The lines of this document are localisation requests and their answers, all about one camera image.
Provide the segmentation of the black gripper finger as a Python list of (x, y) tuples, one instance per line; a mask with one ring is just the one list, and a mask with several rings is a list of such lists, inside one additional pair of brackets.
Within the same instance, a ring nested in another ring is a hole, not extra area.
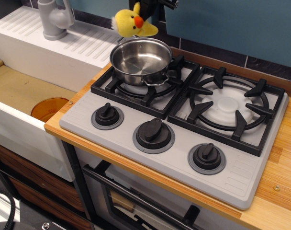
[(151, 17), (156, 10), (157, 0), (141, 0), (140, 1), (140, 16), (143, 19)]

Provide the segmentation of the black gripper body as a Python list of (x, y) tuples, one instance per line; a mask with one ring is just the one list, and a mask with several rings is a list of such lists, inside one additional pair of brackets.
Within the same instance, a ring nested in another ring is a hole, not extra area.
[(158, 0), (158, 3), (174, 10), (178, 7), (179, 1), (178, 0)]

